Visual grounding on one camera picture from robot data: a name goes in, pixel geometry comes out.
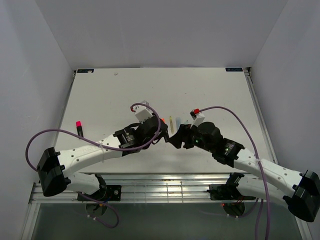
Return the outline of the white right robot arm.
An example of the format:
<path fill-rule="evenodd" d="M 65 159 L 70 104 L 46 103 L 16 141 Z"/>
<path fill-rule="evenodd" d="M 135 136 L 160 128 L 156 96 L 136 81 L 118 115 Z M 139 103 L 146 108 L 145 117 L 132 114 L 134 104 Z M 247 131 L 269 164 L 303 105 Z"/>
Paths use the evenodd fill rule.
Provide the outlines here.
<path fill-rule="evenodd" d="M 231 173 L 225 184 L 210 187 L 212 199 L 270 200 L 286 206 L 303 221 L 315 221 L 320 209 L 320 179 L 315 172 L 301 173 L 266 159 L 257 160 L 242 144 L 224 138 L 212 122 L 203 122 L 197 127 L 182 124 L 168 141 L 177 149 L 198 147 L 211 153 L 217 162 L 242 171 Z"/>

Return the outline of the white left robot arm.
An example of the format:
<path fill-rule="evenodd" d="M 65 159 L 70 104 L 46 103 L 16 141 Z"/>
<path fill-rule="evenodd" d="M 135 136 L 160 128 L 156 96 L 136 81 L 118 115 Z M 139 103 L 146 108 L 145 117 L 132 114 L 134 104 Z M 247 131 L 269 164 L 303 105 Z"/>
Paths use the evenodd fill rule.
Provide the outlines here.
<path fill-rule="evenodd" d="M 162 137 L 168 137 L 168 126 L 153 116 L 143 123 L 132 123 L 93 144 L 61 151 L 47 148 L 36 167 L 42 193 L 45 197 L 52 197 L 69 190 L 100 200 L 106 195 L 105 182 L 96 173 L 82 173 L 82 169 L 138 153 Z"/>

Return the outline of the pastel blue highlighter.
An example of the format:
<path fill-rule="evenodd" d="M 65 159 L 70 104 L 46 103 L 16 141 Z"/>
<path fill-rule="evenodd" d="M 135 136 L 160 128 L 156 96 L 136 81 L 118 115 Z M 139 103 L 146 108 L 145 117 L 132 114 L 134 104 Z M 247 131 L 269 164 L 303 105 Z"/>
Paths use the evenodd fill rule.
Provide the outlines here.
<path fill-rule="evenodd" d="M 176 117 L 175 118 L 175 123 L 176 123 L 176 130 L 178 131 L 180 126 L 181 126 L 181 124 L 182 124 L 181 118 L 180 117 Z"/>

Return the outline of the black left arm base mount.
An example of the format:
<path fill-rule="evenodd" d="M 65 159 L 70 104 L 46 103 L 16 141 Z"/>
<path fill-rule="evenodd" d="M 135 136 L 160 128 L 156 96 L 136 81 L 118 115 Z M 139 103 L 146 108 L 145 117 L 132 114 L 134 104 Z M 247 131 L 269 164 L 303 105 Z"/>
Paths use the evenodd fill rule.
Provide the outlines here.
<path fill-rule="evenodd" d="M 122 194 L 122 186 L 121 185 L 106 185 L 102 189 L 94 192 L 93 194 L 84 193 L 86 197 L 89 197 L 94 200 L 98 200 L 101 202 L 108 201 L 120 201 Z"/>

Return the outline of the thin yellow highlighter pen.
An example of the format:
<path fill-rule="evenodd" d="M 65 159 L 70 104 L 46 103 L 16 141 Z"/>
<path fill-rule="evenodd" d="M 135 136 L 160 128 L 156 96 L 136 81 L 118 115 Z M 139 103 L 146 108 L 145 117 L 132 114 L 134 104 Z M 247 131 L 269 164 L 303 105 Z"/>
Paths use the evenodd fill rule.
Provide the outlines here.
<path fill-rule="evenodd" d="M 169 116 L 169 125 L 170 125 L 170 132 L 173 135 L 175 132 L 175 129 L 174 129 L 174 125 L 173 125 L 173 118 L 171 115 Z"/>

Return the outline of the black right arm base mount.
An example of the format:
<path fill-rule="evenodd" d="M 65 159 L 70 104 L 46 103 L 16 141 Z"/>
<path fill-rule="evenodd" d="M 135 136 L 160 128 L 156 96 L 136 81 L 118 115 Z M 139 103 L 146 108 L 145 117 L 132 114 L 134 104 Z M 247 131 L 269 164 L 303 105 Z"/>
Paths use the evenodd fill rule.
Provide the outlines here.
<path fill-rule="evenodd" d="M 256 197 L 243 195 L 237 189 L 240 180 L 243 180 L 244 177 L 243 173 L 232 172 L 225 184 L 210 184 L 206 192 L 210 194 L 211 200 L 255 200 Z"/>

